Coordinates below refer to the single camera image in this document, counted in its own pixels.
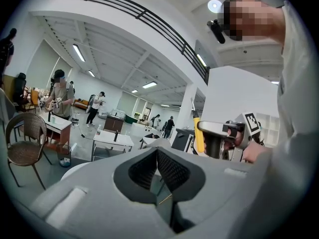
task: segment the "brown cabinet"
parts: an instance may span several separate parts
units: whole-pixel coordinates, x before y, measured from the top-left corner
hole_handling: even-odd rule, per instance
[[[120,133],[122,130],[123,122],[124,120],[121,119],[120,117],[108,115],[105,120],[104,130],[109,132],[118,131]]]

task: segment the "orange chair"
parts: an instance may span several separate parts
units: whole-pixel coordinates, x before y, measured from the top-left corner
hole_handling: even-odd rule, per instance
[[[36,114],[36,108],[38,106],[38,96],[39,96],[39,92],[38,91],[31,90],[31,94],[30,94],[31,104],[29,106],[28,111],[30,110],[31,106],[33,106],[33,110],[34,110],[35,114]]]

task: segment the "black office chair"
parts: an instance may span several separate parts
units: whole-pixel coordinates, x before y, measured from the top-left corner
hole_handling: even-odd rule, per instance
[[[14,80],[13,101],[18,104],[18,109],[21,111],[25,111],[25,108],[22,106],[29,103],[27,98],[23,96],[25,84],[26,84],[25,74],[19,73],[18,77],[16,77]]]

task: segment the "bottle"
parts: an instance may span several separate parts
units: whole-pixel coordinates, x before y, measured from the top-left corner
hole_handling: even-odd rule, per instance
[[[97,134],[97,135],[100,135],[100,134],[101,134],[101,125],[99,125],[98,130],[96,131],[96,134]]]

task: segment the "camera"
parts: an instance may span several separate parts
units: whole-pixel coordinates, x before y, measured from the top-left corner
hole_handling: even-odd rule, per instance
[[[215,35],[217,41],[220,44],[224,44],[225,43],[225,37],[223,36],[223,29],[221,28],[221,26],[218,23],[218,20],[214,20],[214,21],[209,21],[207,23],[207,26],[210,28],[210,30],[213,32],[213,34]]]

